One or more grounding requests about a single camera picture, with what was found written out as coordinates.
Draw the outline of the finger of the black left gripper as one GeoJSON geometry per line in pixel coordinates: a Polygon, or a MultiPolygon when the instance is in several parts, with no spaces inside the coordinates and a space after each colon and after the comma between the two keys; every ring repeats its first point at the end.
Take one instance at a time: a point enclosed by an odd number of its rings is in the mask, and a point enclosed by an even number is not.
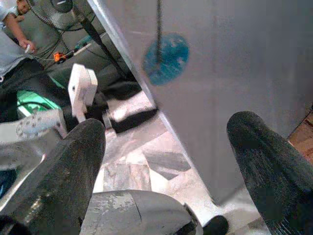
{"type": "Polygon", "coordinates": [[[111,126],[115,133],[121,134],[133,128],[137,128],[140,125],[144,124],[145,122],[152,120],[157,114],[158,108],[144,110],[139,113],[127,116],[125,119],[121,121],[111,119],[111,126]]]}

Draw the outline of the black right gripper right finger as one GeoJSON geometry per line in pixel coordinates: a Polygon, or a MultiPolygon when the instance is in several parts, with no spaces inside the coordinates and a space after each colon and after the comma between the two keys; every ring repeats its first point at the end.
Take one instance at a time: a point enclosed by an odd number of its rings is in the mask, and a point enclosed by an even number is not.
{"type": "Polygon", "coordinates": [[[313,233],[313,166],[254,112],[232,115],[227,137],[249,195],[273,235],[313,233]]]}

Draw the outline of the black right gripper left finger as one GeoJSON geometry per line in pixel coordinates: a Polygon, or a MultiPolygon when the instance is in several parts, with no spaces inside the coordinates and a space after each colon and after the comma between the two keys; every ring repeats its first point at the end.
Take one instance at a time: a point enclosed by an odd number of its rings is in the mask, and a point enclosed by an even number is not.
{"type": "Polygon", "coordinates": [[[15,235],[78,235],[106,147],[105,127],[87,119],[72,129],[0,211],[15,235]]]}

